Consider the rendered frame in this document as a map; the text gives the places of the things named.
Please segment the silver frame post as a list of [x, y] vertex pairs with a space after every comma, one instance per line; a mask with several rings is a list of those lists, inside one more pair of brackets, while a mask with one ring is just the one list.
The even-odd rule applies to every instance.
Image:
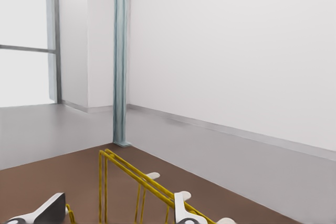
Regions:
[[125, 139], [129, 33], [128, 9], [129, 0], [114, 0], [113, 143], [121, 147], [130, 145]]

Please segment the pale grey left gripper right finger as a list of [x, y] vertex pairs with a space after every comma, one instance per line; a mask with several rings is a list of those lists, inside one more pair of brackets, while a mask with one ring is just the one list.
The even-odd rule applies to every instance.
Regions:
[[174, 217], [176, 224], [208, 224], [207, 220], [197, 214], [188, 212], [185, 208], [185, 200], [191, 198], [189, 192], [174, 193]]

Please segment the grey window frame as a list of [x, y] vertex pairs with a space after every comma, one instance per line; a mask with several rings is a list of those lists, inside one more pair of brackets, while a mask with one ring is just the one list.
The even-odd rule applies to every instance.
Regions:
[[59, 0], [0, 0], [0, 108], [61, 98]]

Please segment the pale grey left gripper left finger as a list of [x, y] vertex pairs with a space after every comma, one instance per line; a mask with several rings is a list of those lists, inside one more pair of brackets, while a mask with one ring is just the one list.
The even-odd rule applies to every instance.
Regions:
[[62, 224], [66, 216], [66, 195], [56, 193], [35, 211], [12, 217], [5, 224]]

